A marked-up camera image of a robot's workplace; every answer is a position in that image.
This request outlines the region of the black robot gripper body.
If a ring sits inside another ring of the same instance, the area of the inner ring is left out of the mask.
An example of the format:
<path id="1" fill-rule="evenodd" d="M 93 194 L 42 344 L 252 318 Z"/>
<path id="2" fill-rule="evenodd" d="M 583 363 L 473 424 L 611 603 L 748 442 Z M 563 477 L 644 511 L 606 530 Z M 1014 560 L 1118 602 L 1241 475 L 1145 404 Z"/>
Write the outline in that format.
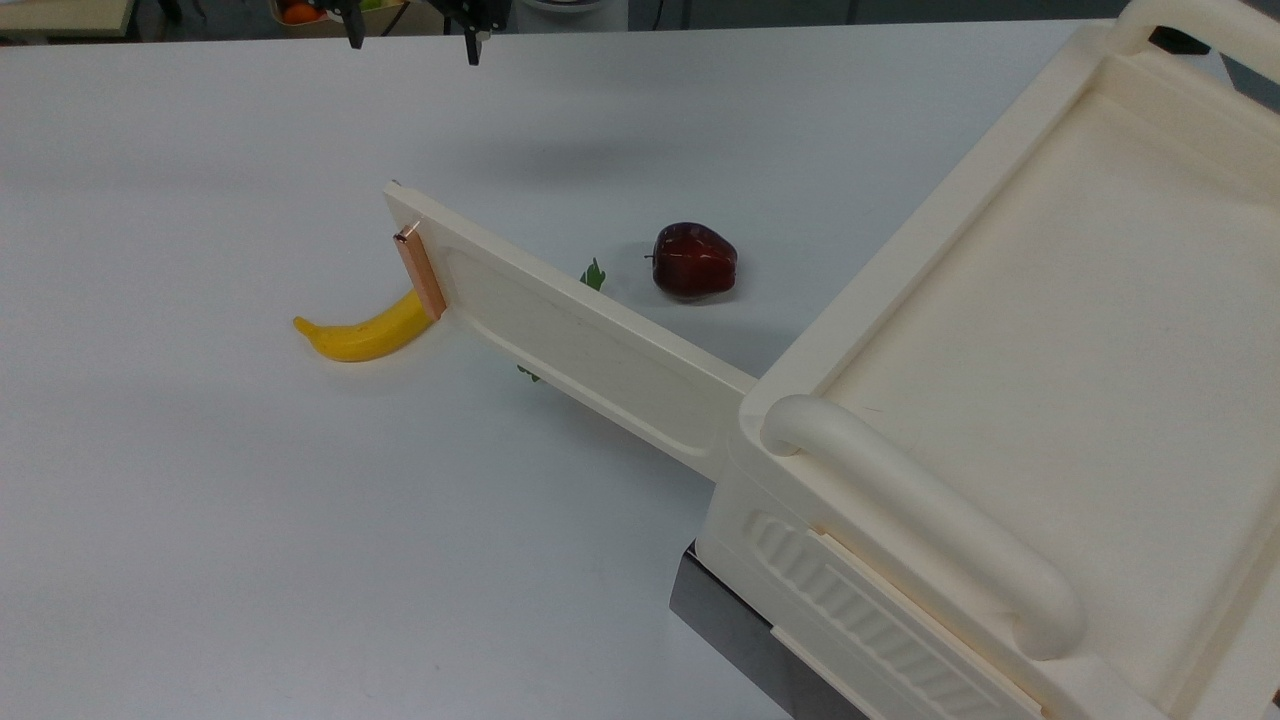
<path id="1" fill-rule="evenodd" d="M 511 0 L 440 1 L 440 14 L 463 31 L 503 31 L 509 19 Z"/>

